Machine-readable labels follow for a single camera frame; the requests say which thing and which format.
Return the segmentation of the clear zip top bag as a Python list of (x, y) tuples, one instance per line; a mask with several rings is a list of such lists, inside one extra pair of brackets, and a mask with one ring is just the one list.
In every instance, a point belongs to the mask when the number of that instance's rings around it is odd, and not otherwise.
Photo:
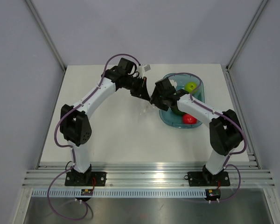
[(156, 111), (157, 108), (154, 105), (147, 101), (142, 102), (139, 107), (138, 123), (142, 123), (152, 117)]

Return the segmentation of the dark green avocado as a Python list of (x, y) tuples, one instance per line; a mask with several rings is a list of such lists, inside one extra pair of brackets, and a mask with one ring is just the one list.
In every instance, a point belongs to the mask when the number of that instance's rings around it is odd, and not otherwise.
[(173, 107), (172, 109), (172, 112), (178, 116), (183, 116), (184, 115), (184, 112), (180, 111), (177, 107)]

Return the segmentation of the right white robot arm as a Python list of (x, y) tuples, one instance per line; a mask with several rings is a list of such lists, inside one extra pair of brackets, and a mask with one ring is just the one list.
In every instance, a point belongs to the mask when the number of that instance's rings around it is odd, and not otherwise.
[(244, 147), (247, 147), (246, 136), (233, 110), (222, 112), (212, 109), (196, 99), (192, 92), (176, 90), (168, 78), (155, 83), (150, 103), (164, 111), (176, 108), (192, 115), (209, 128), (212, 153), (202, 170), (202, 178), (207, 185), (213, 185), (222, 176), (229, 158), (240, 153), (234, 152), (234, 149), (242, 141)]

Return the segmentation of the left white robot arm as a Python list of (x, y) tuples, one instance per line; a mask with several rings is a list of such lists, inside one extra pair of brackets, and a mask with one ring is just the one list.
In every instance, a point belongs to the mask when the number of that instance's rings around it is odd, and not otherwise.
[(72, 167), (67, 171), (66, 186), (105, 185), (104, 172), (92, 172), (87, 142), (91, 138), (90, 118), (98, 107), (118, 89), (127, 89), (133, 97), (150, 100), (144, 73), (150, 65), (137, 65), (121, 58), (118, 65), (105, 68), (97, 86), (76, 104), (61, 108), (60, 132), (71, 147)]

